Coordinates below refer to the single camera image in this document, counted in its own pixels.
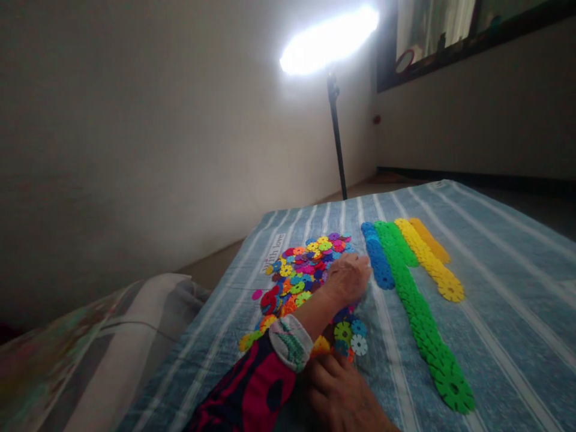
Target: pink and black sleeve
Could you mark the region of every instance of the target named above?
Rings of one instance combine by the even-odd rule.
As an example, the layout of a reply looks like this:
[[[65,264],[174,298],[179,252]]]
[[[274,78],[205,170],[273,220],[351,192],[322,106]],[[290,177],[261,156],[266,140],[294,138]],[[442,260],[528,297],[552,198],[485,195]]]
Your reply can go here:
[[[195,409],[185,431],[272,431],[312,340],[292,315],[274,322]]]

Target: hand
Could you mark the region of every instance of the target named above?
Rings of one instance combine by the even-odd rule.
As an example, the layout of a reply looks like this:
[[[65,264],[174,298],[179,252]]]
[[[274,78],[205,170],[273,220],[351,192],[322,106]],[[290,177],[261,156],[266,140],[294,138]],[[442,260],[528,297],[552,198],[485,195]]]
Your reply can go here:
[[[369,262],[367,256],[344,253],[332,263],[323,288],[340,308],[359,300],[366,291],[372,273]]]
[[[330,431],[400,432],[388,419],[364,378],[336,354],[308,364],[312,408]]]

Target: sleeve cuff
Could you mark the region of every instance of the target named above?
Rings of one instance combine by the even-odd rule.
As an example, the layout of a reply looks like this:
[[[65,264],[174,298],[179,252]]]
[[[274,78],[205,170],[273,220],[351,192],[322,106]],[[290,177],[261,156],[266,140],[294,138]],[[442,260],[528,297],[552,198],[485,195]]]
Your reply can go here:
[[[294,315],[275,321],[269,330],[270,342],[282,363],[300,373],[310,358],[314,346],[308,332]]]

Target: striped blanket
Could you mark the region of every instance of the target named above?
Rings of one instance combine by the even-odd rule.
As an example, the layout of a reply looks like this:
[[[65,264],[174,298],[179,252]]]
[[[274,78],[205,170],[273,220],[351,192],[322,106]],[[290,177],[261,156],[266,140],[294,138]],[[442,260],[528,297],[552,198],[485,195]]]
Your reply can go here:
[[[356,365],[390,418],[419,432],[576,430],[576,244],[452,181],[266,214],[120,430],[181,430],[260,319],[251,294],[271,287],[263,268],[276,250],[337,231],[365,253],[362,222],[399,217],[425,224],[462,282],[456,304],[424,268],[410,269],[476,409],[463,416],[443,403],[396,291],[372,280],[357,309],[370,349]],[[297,389],[277,429],[304,430],[310,415]]]

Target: round mirror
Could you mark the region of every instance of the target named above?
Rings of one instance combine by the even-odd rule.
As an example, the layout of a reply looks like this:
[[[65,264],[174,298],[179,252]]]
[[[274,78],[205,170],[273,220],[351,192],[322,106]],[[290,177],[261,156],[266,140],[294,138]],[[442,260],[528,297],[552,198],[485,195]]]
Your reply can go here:
[[[414,60],[414,50],[406,50],[396,62],[396,73],[402,73],[406,70],[408,66],[412,64]]]

